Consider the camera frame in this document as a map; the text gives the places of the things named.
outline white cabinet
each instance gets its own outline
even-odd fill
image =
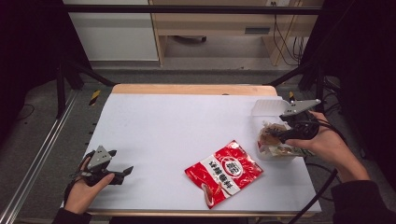
[[[148,5],[147,0],[64,0],[65,4]],[[158,61],[149,13],[69,13],[88,59]]]

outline floor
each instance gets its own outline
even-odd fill
[[[195,39],[180,37],[170,38],[163,66],[158,64],[138,63],[131,67],[96,67],[97,73],[116,82],[123,83],[214,83],[214,84],[256,84],[268,83],[281,77],[295,65],[281,63],[272,66],[265,53],[264,45],[259,37],[219,37],[208,36],[205,43]],[[288,63],[295,61],[286,56]],[[16,206],[15,223],[50,223],[62,203],[63,191],[70,181],[69,174],[74,172],[80,158],[90,142],[101,108],[106,103],[111,88],[83,75],[86,82],[81,91],[70,91],[67,96],[75,97],[71,111],[68,112],[66,123],[55,132],[52,143],[45,145],[48,134],[56,123],[56,83],[51,81],[31,90],[26,96],[25,107],[20,118],[10,132],[8,140],[0,148],[0,211],[6,210],[13,194],[24,181],[32,178],[34,183],[25,189],[21,197],[22,204]],[[294,77],[276,87],[279,95],[288,99],[293,91],[297,99],[312,99],[314,90],[299,91],[299,77]],[[92,93],[101,90],[95,105],[89,105]],[[356,142],[350,126],[342,115],[342,108],[337,107],[334,95],[326,98],[326,108],[335,105],[328,118],[347,137],[351,150],[367,167],[372,179],[378,183],[386,205],[396,211],[396,193],[391,189],[374,161],[360,157],[360,146]],[[44,153],[43,163],[37,167],[36,175],[32,174],[31,164],[35,156]],[[314,158],[310,163],[320,164],[331,169],[323,161]],[[307,165],[308,172],[316,189],[327,179],[327,171],[317,166]],[[327,190],[324,198],[319,199],[322,213],[310,218],[302,218],[298,223],[332,223],[333,206],[327,198],[331,198]],[[103,223],[108,217],[96,217],[97,223]],[[249,223],[276,220],[250,218]]]

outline red and white package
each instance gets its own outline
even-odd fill
[[[263,169],[233,140],[185,173],[204,191],[206,204],[212,208],[250,184]]]

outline person's right hand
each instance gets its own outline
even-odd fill
[[[323,114],[311,112],[319,122],[328,122]],[[311,140],[289,139],[286,144],[306,148],[323,160],[334,165],[343,182],[370,179],[365,168],[347,147],[344,140],[333,130],[320,126],[318,134]]]

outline table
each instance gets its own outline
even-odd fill
[[[315,190],[303,159],[258,159],[258,127],[252,127],[247,111],[264,97],[278,98],[275,88],[117,85],[107,99],[87,152],[100,145],[107,150],[116,149],[108,170],[122,171],[131,165],[134,170],[122,185],[106,187],[89,213],[161,217],[295,215],[314,197]],[[221,110],[224,107],[230,108],[227,113]],[[264,169],[264,174],[209,210],[204,193],[184,170],[234,139]],[[315,203],[306,215],[320,211]]]

